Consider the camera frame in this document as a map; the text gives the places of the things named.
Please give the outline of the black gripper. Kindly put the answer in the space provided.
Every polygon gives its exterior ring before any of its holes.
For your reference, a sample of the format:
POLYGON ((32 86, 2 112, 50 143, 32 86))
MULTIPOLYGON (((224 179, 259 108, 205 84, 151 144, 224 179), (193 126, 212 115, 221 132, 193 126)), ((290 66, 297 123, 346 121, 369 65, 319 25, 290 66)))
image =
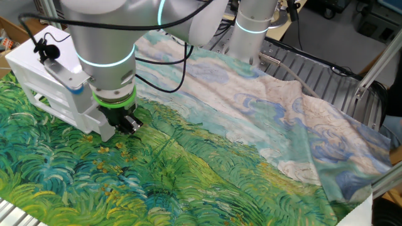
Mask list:
POLYGON ((136 104, 131 107, 118 108, 100 105, 98 109, 105 115, 108 123, 111 126, 115 126, 116 130, 122 134, 133 134, 143 126, 143 123, 134 116, 136 104))

